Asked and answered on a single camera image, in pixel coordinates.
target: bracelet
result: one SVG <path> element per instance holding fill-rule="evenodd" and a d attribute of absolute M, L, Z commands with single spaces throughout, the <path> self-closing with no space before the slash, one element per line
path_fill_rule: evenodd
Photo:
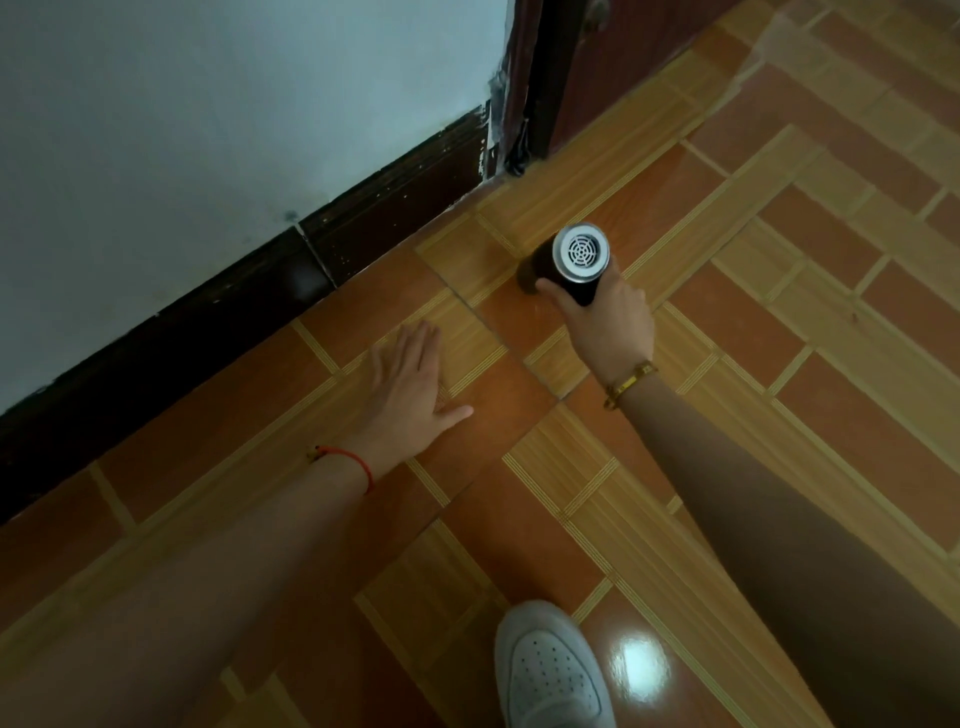
<path fill-rule="evenodd" d="M 317 445 L 314 451 L 316 451 L 316 457 L 313 458 L 313 462 L 317 462 L 324 455 L 345 455 L 346 457 L 356 460 L 360 467 L 363 468 L 363 472 L 367 474 L 367 490 L 363 492 L 363 495 L 365 496 L 373 490 L 373 471 L 360 455 L 343 448 L 334 448 L 330 445 Z"/>
<path fill-rule="evenodd" d="M 619 406 L 620 397 L 623 396 L 623 393 L 634 386 L 637 382 L 643 379 L 647 375 L 651 375 L 655 372 L 658 372 L 657 366 L 650 361 L 642 361 L 636 365 L 634 373 L 629 379 L 627 379 L 619 387 L 614 387 L 613 385 L 607 387 L 607 400 L 603 403 L 603 408 L 608 411 L 613 411 Z"/>

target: orange tile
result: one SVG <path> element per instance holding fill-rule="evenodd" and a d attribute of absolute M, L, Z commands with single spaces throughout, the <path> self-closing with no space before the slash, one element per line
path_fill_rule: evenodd
<path fill-rule="evenodd" d="M 818 354 L 778 394 L 934 541 L 960 537 L 960 475 Z"/>
<path fill-rule="evenodd" d="M 512 603 L 546 599 L 574 612 L 603 578 L 537 497 L 500 460 L 444 511 L 444 522 Z"/>
<path fill-rule="evenodd" d="M 835 12 L 817 23 L 814 33 L 838 54 L 892 85 L 904 98 L 960 133 L 960 94 L 940 85 Z"/>
<path fill-rule="evenodd" d="M 121 537 L 89 473 L 64 480 L 0 527 L 0 630 Z"/>
<path fill-rule="evenodd" d="M 926 223 L 960 247 L 960 198 L 953 193 L 948 194 L 926 216 Z"/>
<path fill-rule="evenodd" d="M 693 520 L 693 516 L 685 505 L 682 505 L 677 512 L 673 514 L 673 517 L 684 525 L 684 528 L 690 532 L 693 538 L 700 542 L 700 545 L 703 546 L 708 553 L 713 553 L 713 547 L 710 545 L 707 537 L 704 536 L 704 532 L 700 530 L 700 526 Z"/>
<path fill-rule="evenodd" d="M 457 295 L 473 305 L 489 295 L 516 265 L 513 256 L 472 216 L 417 247 L 427 265 Z"/>
<path fill-rule="evenodd" d="M 960 311 L 890 261 L 863 300 L 960 376 Z"/>
<path fill-rule="evenodd" d="M 769 64 L 747 79 L 740 93 L 759 110 L 779 115 L 784 124 L 797 125 L 821 144 L 832 141 L 851 124 L 813 91 Z"/>
<path fill-rule="evenodd" d="M 581 629 L 603 670 L 618 725 L 739 726 L 617 589 L 600 600 Z"/>
<path fill-rule="evenodd" d="M 349 603 L 304 635 L 278 675 L 310 725 L 443 728 L 410 676 Z"/>
<path fill-rule="evenodd" d="M 473 416 L 441 435 L 417 460 L 455 497 L 533 427 L 555 398 L 511 354 L 500 357 L 454 399 Z"/>
<path fill-rule="evenodd" d="M 300 316 L 341 367 L 437 295 L 443 282 L 403 244 Z"/>
<path fill-rule="evenodd" d="M 235 705 L 220 678 L 214 678 L 194 700 L 180 728 L 215 728 Z"/>
<path fill-rule="evenodd" d="M 670 302 L 760 384 L 769 387 L 804 342 L 712 265 L 705 265 Z"/>
<path fill-rule="evenodd" d="M 723 181 L 679 144 L 591 212 L 622 269 L 646 252 Z"/>
<path fill-rule="evenodd" d="M 581 422 L 646 488 L 666 505 L 676 495 L 640 436 L 622 412 L 603 408 L 603 387 L 592 376 L 584 379 L 564 400 Z"/>
<path fill-rule="evenodd" d="M 477 306 L 477 314 L 519 358 L 546 341 L 564 324 L 556 306 L 543 296 L 528 296 L 514 279 Z"/>
<path fill-rule="evenodd" d="M 735 172 L 785 126 L 778 113 L 737 94 L 687 137 L 727 172 Z"/>
<path fill-rule="evenodd" d="M 304 634 L 328 628 L 333 618 L 322 616 L 331 610 L 342 614 L 353 595 L 412 544 L 440 511 L 440 503 L 406 465 L 382 478 L 342 528 L 318 545 L 282 602 L 242 641 L 233 670 L 248 692 L 301 649 Z M 318 590 L 318 584 L 324 588 Z"/>
<path fill-rule="evenodd" d="M 880 259 L 879 250 L 792 184 L 759 216 L 849 288 Z"/>
<path fill-rule="evenodd" d="M 707 27 L 693 41 L 693 50 L 719 68 L 728 78 L 759 61 L 750 47 L 718 25 Z"/>
<path fill-rule="evenodd" d="M 100 459 L 141 522 L 329 378 L 284 327 Z"/>
<path fill-rule="evenodd" d="M 858 126 L 850 125 L 830 142 L 829 149 L 837 159 L 911 212 L 919 212 L 940 190 L 940 184 L 920 167 Z"/>

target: gold bracelet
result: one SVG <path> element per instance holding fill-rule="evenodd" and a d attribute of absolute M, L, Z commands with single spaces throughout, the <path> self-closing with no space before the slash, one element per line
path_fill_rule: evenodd
<path fill-rule="evenodd" d="M 619 387 L 614 387 L 613 385 L 607 387 L 607 400 L 603 403 L 603 408 L 608 411 L 613 411 L 619 406 L 620 397 L 623 396 L 623 393 L 634 386 L 637 382 L 643 379 L 647 375 L 651 375 L 654 372 L 658 372 L 659 369 L 654 365 L 649 359 L 647 361 L 641 361 L 636 365 L 633 375 L 627 379 Z"/>

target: forearm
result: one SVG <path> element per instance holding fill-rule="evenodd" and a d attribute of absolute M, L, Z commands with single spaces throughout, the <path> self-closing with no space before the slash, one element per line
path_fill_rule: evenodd
<path fill-rule="evenodd" d="M 363 470 L 346 457 L 314 463 L 43 655 L 0 693 L 0 715 L 31 728 L 175 724 L 319 535 L 359 501 L 366 485 Z"/>
<path fill-rule="evenodd" d="M 875 553 L 658 376 L 642 379 L 620 405 L 733 581 L 788 650 L 826 650 L 941 694 L 956 690 L 949 671 L 958 666 L 960 632 Z"/>

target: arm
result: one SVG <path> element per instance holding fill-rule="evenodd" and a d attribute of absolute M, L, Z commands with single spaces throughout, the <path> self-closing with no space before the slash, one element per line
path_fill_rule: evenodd
<path fill-rule="evenodd" d="M 434 413 L 440 333 L 426 323 L 401 329 L 389 365 L 377 350 L 372 360 L 371 402 L 362 424 L 340 446 L 379 477 L 472 410 Z M 318 538 L 366 489 L 367 476 L 354 460 L 321 458 L 226 530 L 152 571 L 42 655 L 0 692 L 4 724 L 177 724 Z"/>
<path fill-rule="evenodd" d="M 653 358 L 643 292 L 615 266 L 587 308 L 548 280 L 537 286 L 604 387 Z M 888 724 L 897 715 L 916 725 L 960 725 L 960 630 L 952 622 L 659 375 L 641 379 L 619 405 L 837 725 L 865 724 L 868 716 Z"/>

